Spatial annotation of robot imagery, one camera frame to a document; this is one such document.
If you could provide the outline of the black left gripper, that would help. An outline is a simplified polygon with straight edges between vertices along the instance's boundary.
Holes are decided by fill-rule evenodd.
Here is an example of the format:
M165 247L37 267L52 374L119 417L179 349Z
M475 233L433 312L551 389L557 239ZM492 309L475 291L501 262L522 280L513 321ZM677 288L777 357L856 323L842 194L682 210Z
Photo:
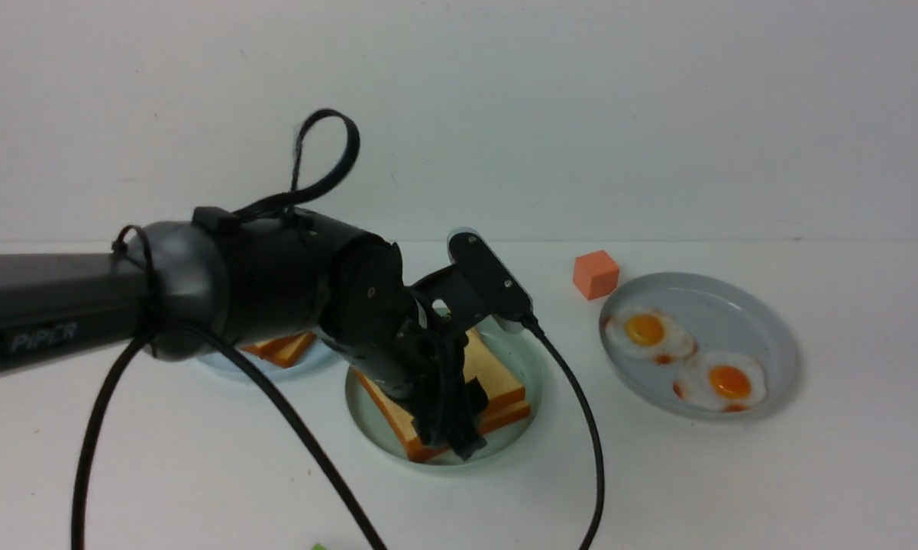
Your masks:
M421 442L469 461L487 446L479 433L488 397L464 376L466 335L448 334L448 313L413 291L368 291L355 306L355 368L412 416Z

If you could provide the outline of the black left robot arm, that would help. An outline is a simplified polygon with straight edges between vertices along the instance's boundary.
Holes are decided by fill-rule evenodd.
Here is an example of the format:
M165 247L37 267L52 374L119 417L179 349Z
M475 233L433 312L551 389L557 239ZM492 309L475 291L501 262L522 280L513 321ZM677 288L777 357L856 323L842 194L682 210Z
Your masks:
M401 250L308 210L239 222L203 208L192 222L132 228L102 254L0 254L0 374L131 340L175 362L211 353L183 330L232 347L312 332L411 417L428 447L470 458L486 391L463 373L463 331L404 284Z

